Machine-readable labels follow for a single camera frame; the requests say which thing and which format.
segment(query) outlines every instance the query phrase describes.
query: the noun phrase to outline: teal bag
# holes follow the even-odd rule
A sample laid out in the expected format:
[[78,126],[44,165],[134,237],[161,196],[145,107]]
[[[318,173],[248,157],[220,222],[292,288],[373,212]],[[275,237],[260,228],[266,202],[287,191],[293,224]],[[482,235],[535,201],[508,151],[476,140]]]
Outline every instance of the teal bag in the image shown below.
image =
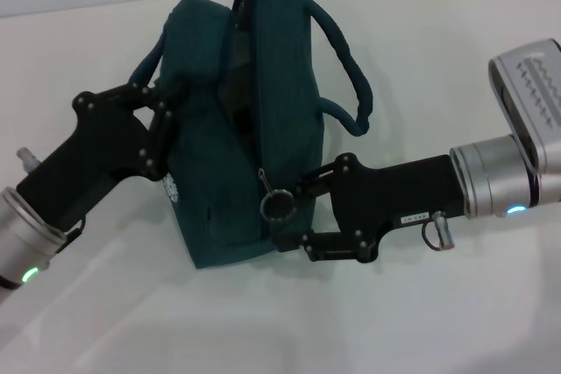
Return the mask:
[[[310,17],[351,78],[356,120],[319,96]],[[323,113],[353,136],[368,131],[372,90],[333,19],[313,0],[235,0],[232,10],[181,0],[130,83],[147,85],[160,60],[160,100],[185,91],[165,183],[195,266],[254,258],[274,250],[273,234],[308,231],[313,206],[282,225],[261,217],[258,170],[292,192],[322,164]]]

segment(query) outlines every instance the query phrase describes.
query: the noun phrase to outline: zipper pull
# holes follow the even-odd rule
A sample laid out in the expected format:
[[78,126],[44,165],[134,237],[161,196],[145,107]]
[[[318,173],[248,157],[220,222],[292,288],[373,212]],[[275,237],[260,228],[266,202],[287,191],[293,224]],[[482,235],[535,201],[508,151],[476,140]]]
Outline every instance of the zipper pull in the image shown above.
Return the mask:
[[296,213],[295,198],[292,193],[283,188],[273,189],[266,179],[263,168],[259,169],[259,179],[266,190],[259,207],[263,219],[269,223],[288,222]]

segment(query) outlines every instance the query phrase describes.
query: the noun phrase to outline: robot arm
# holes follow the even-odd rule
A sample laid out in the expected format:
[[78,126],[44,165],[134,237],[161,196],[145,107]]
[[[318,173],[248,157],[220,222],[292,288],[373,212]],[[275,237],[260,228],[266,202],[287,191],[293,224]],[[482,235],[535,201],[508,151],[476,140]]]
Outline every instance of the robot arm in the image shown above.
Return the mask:
[[[277,235],[279,251],[303,246],[313,261],[371,262],[387,232],[429,221],[440,236],[438,249],[449,250],[447,218],[505,215],[560,201],[561,48],[552,39],[520,47],[493,59],[489,71],[512,135],[382,169],[341,155],[305,177],[294,202],[305,208],[330,193],[341,232]],[[123,86],[74,99],[75,133],[40,165],[28,159],[27,178],[0,194],[0,303],[48,267],[83,227],[65,231],[121,180],[163,178],[177,132],[173,110],[185,93],[180,85],[163,102],[149,88]],[[132,114],[144,106],[155,111],[148,130]],[[294,211],[287,208],[286,217]],[[278,208],[273,212],[265,219],[282,220]]]
[[367,263],[392,229],[423,224],[428,243],[424,228],[433,221],[438,249],[449,250],[447,218],[504,216],[561,201],[561,47],[548,39],[517,48],[491,60],[489,75],[512,135],[379,170],[341,155],[304,179],[295,197],[306,206],[330,193],[341,232],[279,234],[278,249],[303,246],[312,261]]

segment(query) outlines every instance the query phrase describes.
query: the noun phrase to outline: bag logo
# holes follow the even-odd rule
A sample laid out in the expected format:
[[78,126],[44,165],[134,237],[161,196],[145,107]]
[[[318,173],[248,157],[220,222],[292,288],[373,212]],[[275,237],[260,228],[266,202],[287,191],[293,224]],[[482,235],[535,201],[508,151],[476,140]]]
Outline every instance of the bag logo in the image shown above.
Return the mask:
[[179,200],[179,193],[177,192],[177,186],[175,185],[174,178],[170,173],[167,173],[166,177],[164,177],[164,188],[166,189],[169,200],[173,203],[177,203]]

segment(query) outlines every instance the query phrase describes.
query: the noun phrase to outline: fabric handle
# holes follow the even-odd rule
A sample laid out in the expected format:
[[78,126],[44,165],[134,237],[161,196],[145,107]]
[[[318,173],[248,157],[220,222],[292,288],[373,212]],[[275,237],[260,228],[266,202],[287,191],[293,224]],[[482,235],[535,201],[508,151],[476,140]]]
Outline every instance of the fabric handle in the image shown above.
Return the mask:
[[148,86],[156,68],[160,63],[162,54],[164,53],[164,43],[166,42],[166,27],[160,35],[160,39],[153,47],[152,51],[140,62],[129,78],[129,85],[136,83],[140,87]]
[[368,117],[373,111],[373,94],[370,84],[360,70],[359,65],[357,65],[357,62],[352,58],[351,49],[333,18],[313,0],[309,0],[308,11],[309,15],[315,19],[322,28],[327,40],[329,40],[331,46],[337,53],[345,72],[351,79],[352,86],[359,100],[359,110],[356,120],[340,105],[327,98],[320,99],[322,112],[335,117],[353,136],[362,136],[368,132],[368,128],[370,127]]

